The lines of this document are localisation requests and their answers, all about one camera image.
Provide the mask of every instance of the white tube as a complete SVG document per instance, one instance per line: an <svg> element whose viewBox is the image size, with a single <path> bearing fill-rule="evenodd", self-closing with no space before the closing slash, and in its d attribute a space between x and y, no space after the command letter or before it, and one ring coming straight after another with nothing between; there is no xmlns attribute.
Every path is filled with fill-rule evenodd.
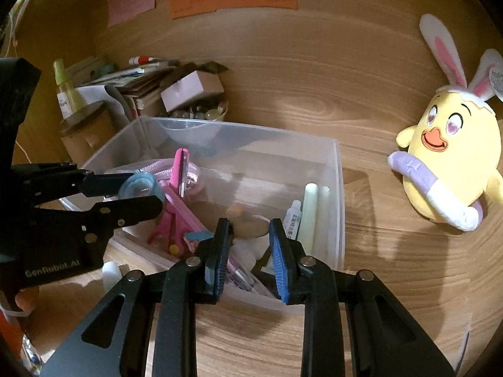
<svg viewBox="0 0 503 377"><path fill-rule="evenodd" d="M283 220L283 229L287 238L291 240L297 239L297 232L299 231L300 217L302 211L300 210L301 202L295 200L292 206L286 210L285 219Z"/></svg>
<svg viewBox="0 0 503 377"><path fill-rule="evenodd" d="M313 251L314 232L316 230L316 210L318 208L318 186L314 183L306 185L304 202L302 205L302 219L300 220L297 240L304 247L306 255Z"/></svg>

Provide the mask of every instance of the white box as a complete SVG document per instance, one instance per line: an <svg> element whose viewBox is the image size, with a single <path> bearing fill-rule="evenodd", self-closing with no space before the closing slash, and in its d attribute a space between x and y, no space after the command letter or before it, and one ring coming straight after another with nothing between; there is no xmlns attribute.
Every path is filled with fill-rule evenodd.
<svg viewBox="0 0 503 377"><path fill-rule="evenodd" d="M163 98L166 111L171 112L185 103L222 92L223 87L218 75L194 71L165 89L160 96Z"/></svg>
<svg viewBox="0 0 503 377"><path fill-rule="evenodd" d="M69 66L66 68L66 71L70 75L71 80L74 82L74 86L79 87L87 82L90 82L92 80L92 72L99 70L105 65L106 63L103 58L89 57Z"/></svg>

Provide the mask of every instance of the blue plastic piece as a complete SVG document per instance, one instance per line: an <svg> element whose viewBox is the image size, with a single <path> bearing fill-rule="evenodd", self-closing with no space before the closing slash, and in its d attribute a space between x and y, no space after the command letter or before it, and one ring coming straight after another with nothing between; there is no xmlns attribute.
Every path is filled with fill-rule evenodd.
<svg viewBox="0 0 503 377"><path fill-rule="evenodd" d="M186 232L184 237L189 241L201 242L210 238L213 238L213 233L208 230L198 231L198 232Z"/></svg>
<svg viewBox="0 0 503 377"><path fill-rule="evenodd" d="M161 201L164 201L166 198L164 191L160 188L158 181L152 173L138 171L122 184L117 198L134 199L135 197L148 195L155 195Z"/></svg>
<svg viewBox="0 0 503 377"><path fill-rule="evenodd" d="M222 248L222 256L218 262L218 271L216 275L216 292L217 296L221 296L227 278L227 261L229 260L230 242L226 243Z"/></svg>
<svg viewBox="0 0 503 377"><path fill-rule="evenodd" d="M271 255L273 257L276 288L283 303L287 303L290 298L290 292L288 291L288 271L283 257L280 235L276 233L273 225L269 227L269 245L271 246Z"/></svg>

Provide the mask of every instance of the yellow bead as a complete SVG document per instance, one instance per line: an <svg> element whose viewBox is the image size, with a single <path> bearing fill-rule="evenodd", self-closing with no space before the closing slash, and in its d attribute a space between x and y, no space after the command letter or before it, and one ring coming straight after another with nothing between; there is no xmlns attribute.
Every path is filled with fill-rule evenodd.
<svg viewBox="0 0 503 377"><path fill-rule="evenodd" d="M170 245L169 246L169 253L177 256L180 253L180 248L176 244Z"/></svg>

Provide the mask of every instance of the plush toy eye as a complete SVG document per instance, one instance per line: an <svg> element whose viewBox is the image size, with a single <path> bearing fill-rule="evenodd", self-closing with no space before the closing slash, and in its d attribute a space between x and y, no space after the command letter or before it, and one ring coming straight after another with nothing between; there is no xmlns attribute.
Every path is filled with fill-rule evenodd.
<svg viewBox="0 0 503 377"><path fill-rule="evenodd" d="M432 124L437 116L437 105L433 105L433 107L429 110L428 118L426 119L427 124Z"/></svg>
<svg viewBox="0 0 503 377"><path fill-rule="evenodd" d="M447 120L447 126L445 130L449 136L453 136L462 127L463 127L463 117L459 113L453 113L449 116L449 119Z"/></svg>

